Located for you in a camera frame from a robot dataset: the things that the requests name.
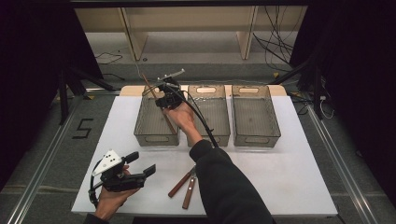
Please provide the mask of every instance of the black cable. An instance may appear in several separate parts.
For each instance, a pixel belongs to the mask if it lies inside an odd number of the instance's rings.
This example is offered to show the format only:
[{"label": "black cable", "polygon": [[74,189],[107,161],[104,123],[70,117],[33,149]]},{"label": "black cable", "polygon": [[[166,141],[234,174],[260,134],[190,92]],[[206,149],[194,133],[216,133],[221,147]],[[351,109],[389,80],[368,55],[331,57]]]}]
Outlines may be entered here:
[{"label": "black cable", "polygon": [[142,96],[145,96],[147,94],[149,94],[149,92],[154,91],[155,88],[158,88],[158,86],[151,86],[148,89],[146,89],[145,91],[142,92]]},{"label": "black cable", "polygon": [[[96,163],[96,165],[93,167],[93,171],[96,169],[96,167],[99,165],[101,160],[99,160],[99,162]],[[91,175],[91,187],[90,190],[88,191],[89,196],[90,196],[90,201],[91,203],[93,203],[93,205],[95,206],[95,208],[98,206],[98,199],[96,197],[96,190],[101,186],[101,185],[97,185],[96,187],[93,185],[93,180],[94,180],[94,176]]]},{"label": "black cable", "polygon": [[294,104],[298,104],[298,103],[314,103],[314,101],[311,100],[299,100],[299,101],[293,101]]},{"label": "black cable", "polygon": [[115,74],[112,74],[112,73],[104,73],[104,74],[102,74],[102,75],[104,75],[104,76],[113,76],[113,77],[117,77],[117,78],[121,79],[122,81],[125,81],[125,78],[119,77],[119,76],[117,76],[117,75],[115,75]]},{"label": "black cable", "polygon": [[272,54],[274,54],[274,56],[276,56],[278,59],[280,59],[282,62],[284,62],[284,63],[286,63],[286,64],[289,64],[287,61],[285,61],[284,59],[282,59],[280,56],[278,56],[276,53],[274,53],[273,51],[271,51],[270,49],[268,49],[268,47],[265,47],[263,44],[262,44],[262,42],[259,40],[259,39],[257,39],[257,41],[259,42],[259,44],[260,44],[260,46],[262,46],[262,48],[264,48],[266,51],[269,51],[270,53],[272,53]]},{"label": "black cable", "polygon": [[[277,31],[278,31],[278,33],[280,32],[280,26],[282,25],[283,18],[285,17],[286,9],[288,9],[288,6],[285,6],[285,9],[283,9],[282,18],[280,19],[280,23],[279,23],[279,25],[277,26]],[[288,52],[289,57],[291,57],[291,53],[288,51],[288,48],[286,48],[286,43],[285,43],[284,39],[282,39],[282,43],[283,43],[283,47],[284,47],[285,50]]]},{"label": "black cable", "polygon": [[110,61],[110,62],[108,62],[108,63],[99,63],[99,64],[110,64],[110,63],[114,63],[114,62],[116,62],[116,61],[118,61],[119,59],[121,59],[122,58],[122,55],[120,55],[120,54],[112,54],[112,53],[108,53],[108,52],[103,52],[103,53],[101,53],[101,54],[99,54],[98,56],[96,56],[95,57],[95,59],[100,59],[100,57],[102,56],[102,55],[104,55],[104,54],[108,54],[108,55],[111,55],[111,56],[117,56],[117,57],[119,57],[119,58],[117,58],[117,59],[115,59],[115,60],[113,60],[113,61]]},{"label": "black cable", "polygon": [[192,100],[192,102],[194,103],[195,107],[197,108],[198,113],[200,114],[200,116],[201,116],[202,118],[204,118],[204,115],[202,114],[202,112],[201,112],[201,110],[200,110],[198,104],[195,103],[195,101],[194,101],[193,97],[191,96],[191,94],[190,94],[189,92],[187,92],[187,91],[183,91],[183,92],[186,92],[186,93],[189,95],[190,99]]},{"label": "black cable", "polygon": [[306,108],[308,106],[308,104],[304,104],[303,108],[301,108],[299,111],[297,111],[297,115],[306,115],[308,113],[308,108],[305,110],[304,113],[302,113],[301,111],[303,111],[304,108]]},{"label": "black cable", "polygon": [[[272,44],[272,45],[281,47],[281,45],[279,45],[279,44],[277,44],[277,43],[274,43],[274,42],[271,42],[271,41],[268,41],[268,40],[261,39],[261,38],[257,37],[256,35],[255,35],[255,37],[256,37],[256,39],[257,39],[258,41],[260,40],[260,41],[263,41],[263,42],[270,43],[270,44]],[[286,46],[286,47],[283,47],[283,48],[289,49],[289,50],[293,50],[293,46],[292,46],[292,45],[285,44],[285,46]]]},{"label": "black cable", "polygon": [[198,119],[202,122],[202,124],[205,127],[205,130],[207,132],[207,135],[209,135],[210,141],[212,142],[214,147],[219,147],[218,142],[216,142],[215,137],[212,134],[212,131],[209,129],[209,127],[206,124],[206,121],[204,120],[203,117],[201,117],[201,115],[199,114],[199,112],[194,108],[194,106],[192,106],[190,104],[190,102],[188,102],[182,95],[180,95],[178,92],[176,92],[173,88],[168,88],[169,90],[171,90],[175,95],[177,95],[180,99],[183,100],[184,103],[186,103],[186,105],[188,105],[192,111],[195,113],[195,115],[198,117]]},{"label": "black cable", "polygon": [[[270,17],[270,14],[268,13],[268,10],[267,10],[267,7],[264,7],[264,9],[265,9],[265,12],[267,13],[267,17],[268,17],[268,19],[270,20],[270,22],[271,22],[271,26],[273,27],[273,30],[271,31],[271,36],[270,36],[270,40],[271,40],[271,38],[272,38],[272,36],[279,42],[279,45],[281,44],[281,43],[283,43],[283,40],[282,40],[282,38],[280,37],[280,34],[279,34],[279,32],[277,31],[277,29],[276,29],[276,26],[274,25],[274,23],[273,23],[273,21],[272,21],[272,19],[271,19],[271,17]],[[280,49],[280,52],[282,53],[282,55],[283,55],[283,58],[284,58],[284,60],[282,60],[283,62],[285,62],[285,63],[287,63],[286,62],[286,57],[285,57],[285,54],[283,53],[283,51],[282,51],[282,48],[279,48]]]},{"label": "black cable", "polygon": [[314,102],[314,101],[311,100],[311,99],[306,99],[306,98],[304,98],[304,97],[302,97],[302,96],[296,95],[296,94],[291,93],[291,92],[286,92],[286,94],[287,94],[288,96],[290,96],[290,97],[295,97],[295,98],[299,98],[299,99],[302,99],[302,100],[305,100],[305,101]]},{"label": "black cable", "polygon": [[288,36],[286,36],[286,37],[283,39],[283,41],[285,41],[287,38],[289,38],[289,36],[294,32],[294,29],[297,27],[298,23],[300,22],[300,18],[301,18],[301,16],[303,15],[303,9],[304,9],[304,7],[301,7],[300,14],[299,14],[299,16],[298,16],[297,22],[294,24],[294,26],[293,26],[293,28],[291,29],[290,33],[288,34]]}]

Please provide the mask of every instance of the person's hand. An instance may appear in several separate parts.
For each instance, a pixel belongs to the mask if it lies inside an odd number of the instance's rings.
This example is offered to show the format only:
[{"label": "person's hand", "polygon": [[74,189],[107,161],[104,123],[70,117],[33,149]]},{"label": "person's hand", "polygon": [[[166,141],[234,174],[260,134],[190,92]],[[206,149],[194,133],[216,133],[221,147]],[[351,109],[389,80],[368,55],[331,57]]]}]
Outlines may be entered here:
[{"label": "person's hand", "polygon": [[187,135],[192,145],[202,140],[202,136],[199,134],[194,124],[194,112],[186,103],[181,103],[180,106],[175,109],[166,108],[163,110],[163,113],[169,116],[169,118],[180,127],[181,131]]},{"label": "person's hand", "polygon": [[[123,172],[129,175],[128,165],[123,166]],[[129,189],[121,192],[109,192],[102,187],[99,195],[99,204],[96,207],[95,216],[109,221],[117,210],[126,202],[129,196],[135,194],[139,189]]]}]

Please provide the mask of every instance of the plastic storage bin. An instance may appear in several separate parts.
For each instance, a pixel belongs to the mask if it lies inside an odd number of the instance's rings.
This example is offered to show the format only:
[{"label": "plastic storage bin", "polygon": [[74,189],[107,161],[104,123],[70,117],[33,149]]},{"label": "plastic storage bin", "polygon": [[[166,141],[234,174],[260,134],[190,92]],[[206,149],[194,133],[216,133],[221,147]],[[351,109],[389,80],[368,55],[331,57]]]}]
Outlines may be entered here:
[{"label": "plastic storage bin", "polygon": [[[227,147],[230,139],[230,121],[228,119],[227,100],[223,85],[205,85],[188,88],[189,94],[198,105],[209,129],[213,129],[213,136],[219,147]],[[201,136],[209,140],[209,136],[202,122],[195,116],[195,126]]]},{"label": "plastic storage bin", "polygon": [[[158,98],[163,97],[162,92],[155,92]],[[155,105],[155,98],[149,92],[142,96],[139,113],[134,127],[134,135],[141,147],[151,146],[178,146],[179,129],[170,121],[176,134],[170,130],[163,112]]]},{"label": "plastic storage bin", "polygon": [[274,147],[280,130],[268,86],[233,86],[233,144]]}]

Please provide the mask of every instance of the black sleeve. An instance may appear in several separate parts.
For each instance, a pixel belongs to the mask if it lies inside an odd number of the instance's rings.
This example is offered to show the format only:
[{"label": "black sleeve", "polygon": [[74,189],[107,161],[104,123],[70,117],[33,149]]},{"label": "black sleeve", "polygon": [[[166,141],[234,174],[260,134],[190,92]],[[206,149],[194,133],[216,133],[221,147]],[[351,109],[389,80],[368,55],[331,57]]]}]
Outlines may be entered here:
[{"label": "black sleeve", "polygon": [[224,150],[201,140],[190,156],[196,162],[201,198],[211,223],[273,223],[259,192]]},{"label": "black sleeve", "polygon": [[87,214],[84,224],[108,224],[108,222],[94,216],[93,214]]}]

